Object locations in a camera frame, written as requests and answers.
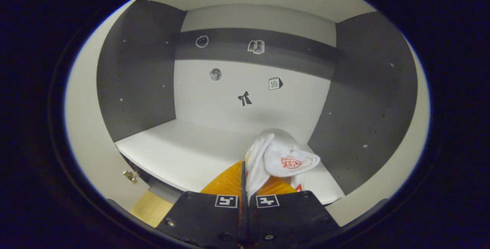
white shelf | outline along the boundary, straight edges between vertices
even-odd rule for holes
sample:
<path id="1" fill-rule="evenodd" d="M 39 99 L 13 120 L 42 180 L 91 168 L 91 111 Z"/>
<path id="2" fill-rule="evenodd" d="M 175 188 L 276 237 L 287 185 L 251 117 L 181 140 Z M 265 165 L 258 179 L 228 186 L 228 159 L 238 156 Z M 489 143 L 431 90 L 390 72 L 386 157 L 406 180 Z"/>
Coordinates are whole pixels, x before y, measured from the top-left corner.
<path id="1" fill-rule="evenodd" d="M 201 191 L 234 163 L 243 160 L 255 135 L 217 130 L 173 120 L 116 142 L 131 162 L 182 191 Z M 301 148 L 311 149 L 307 145 Z M 345 196 L 320 163 L 305 173 L 305 188 L 322 204 Z"/>

metal hinge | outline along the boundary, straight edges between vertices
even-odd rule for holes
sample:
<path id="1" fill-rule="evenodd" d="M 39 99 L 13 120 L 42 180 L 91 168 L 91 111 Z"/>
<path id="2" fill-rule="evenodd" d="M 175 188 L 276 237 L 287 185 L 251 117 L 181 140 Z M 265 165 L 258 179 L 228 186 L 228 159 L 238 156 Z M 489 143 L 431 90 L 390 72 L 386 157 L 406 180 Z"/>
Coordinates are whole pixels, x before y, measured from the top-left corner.
<path id="1" fill-rule="evenodd" d="M 139 176 L 138 172 L 128 172 L 127 170 L 125 170 L 123 174 L 124 176 L 126 176 L 127 179 L 136 184 L 136 177 Z"/>

gray side panel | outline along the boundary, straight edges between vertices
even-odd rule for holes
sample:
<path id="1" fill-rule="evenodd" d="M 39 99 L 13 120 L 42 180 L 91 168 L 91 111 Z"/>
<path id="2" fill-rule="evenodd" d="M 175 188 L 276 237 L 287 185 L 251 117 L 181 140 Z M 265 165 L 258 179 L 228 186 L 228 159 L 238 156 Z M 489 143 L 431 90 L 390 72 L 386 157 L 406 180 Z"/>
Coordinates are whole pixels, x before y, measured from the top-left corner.
<path id="1" fill-rule="evenodd" d="M 208 36 L 204 48 L 196 46 L 200 36 Z M 252 40 L 263 40 L 265 52 L 248 52 Z M 175 59 L 214 59 L 275 66 L 332 79 L 336 48 L 308 38 L 262 29 L 200 29 L 180 34 Z"/>
<path id="2" fill-rule="evenodd" d="M 378 12 L 337 24 L 336 34 L 341 54 L 308 145 L 347 194 L 401 143 L 415 109 L 417 74 L 403 35 Z"/>
<path id="3" fill-rule="evenodd" d="M 175 119 L 175 45 L 185 14 L 136 1 L 109 31 L 98 61 L 97 90 L 112 140 Z"/>

sticker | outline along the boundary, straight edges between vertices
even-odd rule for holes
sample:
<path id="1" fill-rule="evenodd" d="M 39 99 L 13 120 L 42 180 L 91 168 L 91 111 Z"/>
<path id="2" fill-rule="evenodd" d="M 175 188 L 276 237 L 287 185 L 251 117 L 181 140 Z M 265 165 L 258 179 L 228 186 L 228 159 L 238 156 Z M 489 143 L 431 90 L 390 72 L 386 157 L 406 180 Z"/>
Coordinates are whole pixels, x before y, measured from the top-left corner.
<path id="1" fill-rule="evenodd" d="M 295 169 L 301 165 L 301 161 L 296 160 L 292 156 L 287 156 L 281 158 L 282 167 L 287 167 L 288 169 Z"/>
<path id="2" fill-rule="evenodd" d="M 276 90 L 281 88 L 283 85 L 279 77 L 274 77 L 269 79 L 269 90 Z"/>
<path id="3" fill-rule="evenodd" d="M 242 96 L 238 96 L 238 99 L 242 101 L 242 107 L 245 106 L 245 104 L 252 104 L 250 99 L 248 98 L 248 92 L 245 91 L 245 93 Z"/>
<path id="4" fill-rule="evenodd" d="M 262 54 L 266 51 L 266 43 L 264 41 L 250 41 L 248 51 L 254 54 Z"/>
<path id="5" fill-rule="evenodd" d="M 236 195 L 216 195 L 215 207 L 238 208 L 238 196 Z"/>
<path id="6" fill-rule="evenodd" d="M 199 48 L 204 48 L 208 45 L 209 38 L 207 36 L 200 36 L 196 39 L 196 46 Z"/>
<path id="7" fill-rule="evenodd" d="M 278 207 L 279 200 L 277 200 L 276 195 L 261 195 L 255 197 L 257 202 L 257 208 L 269 208 L 269 207 Z"/>

bow sticker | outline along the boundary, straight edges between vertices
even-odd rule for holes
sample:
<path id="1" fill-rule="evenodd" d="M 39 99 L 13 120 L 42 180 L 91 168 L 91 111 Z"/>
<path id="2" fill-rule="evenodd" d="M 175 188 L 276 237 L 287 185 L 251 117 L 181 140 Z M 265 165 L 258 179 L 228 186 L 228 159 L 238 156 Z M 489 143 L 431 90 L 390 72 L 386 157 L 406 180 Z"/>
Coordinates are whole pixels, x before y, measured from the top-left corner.
<path id="1" fill-rule="evenodd" d="M 252 104 L 252 102 L 248 99 L 248 92 L 245 91 L 243 96 L 238 96 L 238 99 L 242 101 L 242 107 L 245 106 L 245 102 L 247 104 Z"/>

